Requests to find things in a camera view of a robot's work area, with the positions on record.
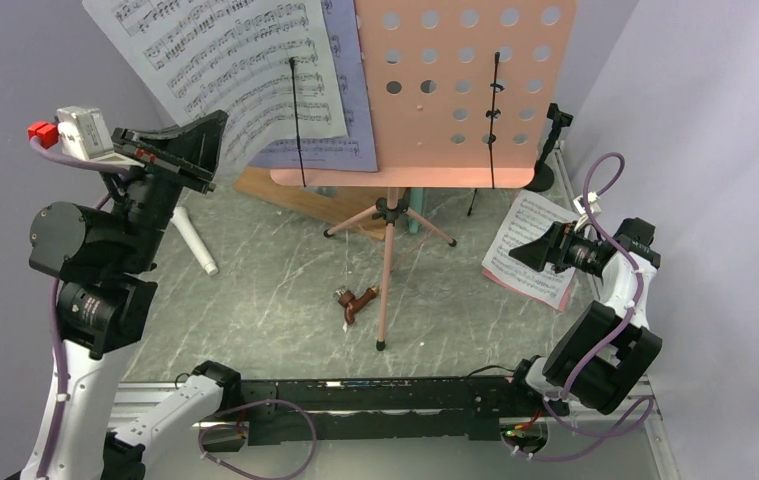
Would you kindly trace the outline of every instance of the brown pipe fitting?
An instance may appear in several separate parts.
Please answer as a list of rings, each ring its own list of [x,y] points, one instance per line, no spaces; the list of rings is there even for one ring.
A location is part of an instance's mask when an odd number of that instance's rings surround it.
[[[347,287],[341,287],[335,290],[335,299],[338,304],[344,307],[344,321],[347,325],[355,322],[355,314],[360,312],[368,302],[376,298],[379,294],[379,287],[373,286],[364,291],[364,295],[356,298],[355,294],[347,290]]]

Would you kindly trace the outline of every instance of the white cylinder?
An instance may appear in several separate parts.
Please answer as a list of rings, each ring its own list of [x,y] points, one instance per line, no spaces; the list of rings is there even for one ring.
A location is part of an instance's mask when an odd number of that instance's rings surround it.
[[[220,269],[217,268],[217,264],[214,263],[214,259],[211,258],[211,254],[208,249],[205,248],[205,244],[202,243],[202,239],[199,238],[199,234],[196,233],[196,229],[193,228],[190,219],[188,219],[188,211],[185,207],[176,207],[173,209],[173,218],[170,219],[170,223],[179,229],[179,233],[182,234],[182,238],[185,239],[185,243],[190,247],[194,257],[205,269],[205,273],[209,275],[216,275]]]

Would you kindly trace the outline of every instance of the music stand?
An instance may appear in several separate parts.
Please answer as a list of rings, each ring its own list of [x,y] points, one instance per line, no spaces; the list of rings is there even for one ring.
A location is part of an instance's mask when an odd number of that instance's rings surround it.
[[[355,0],[355,7],[379,171],[307,169],[305,181],[387,187],[388,197],[324,233],[383,209],[398,216],[400,188],[527,185],[575,1]],[[494,84],[502,90],[495,93]],[[272,170],[271,177],[282,185],[303,183],[299,169]],[[455,244],[420,215],[407,213]],[[386,225],[378,350],[385,348],[393,228]]]

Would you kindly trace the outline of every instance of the red connector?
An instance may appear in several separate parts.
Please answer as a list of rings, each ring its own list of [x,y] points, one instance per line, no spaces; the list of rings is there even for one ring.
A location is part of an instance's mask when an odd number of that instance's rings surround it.
[[[35,122],[29,127],[29,140],[37,136],[43,148],[49,148],[58,143],[58,126],[49,122]]]

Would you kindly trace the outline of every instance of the purple sheet music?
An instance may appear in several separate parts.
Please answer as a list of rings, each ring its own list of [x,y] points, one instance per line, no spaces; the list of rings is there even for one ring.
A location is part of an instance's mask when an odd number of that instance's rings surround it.
[[[305,168],[375,172],[378,170],[376,147],[373,143],[367,83],[361,64],[355,6],[353,0],[323,0],[322,5],[349,136],[301,139],[303,164]],[[296,140],[271,143],[256,155],[250,165],[299,168]]]

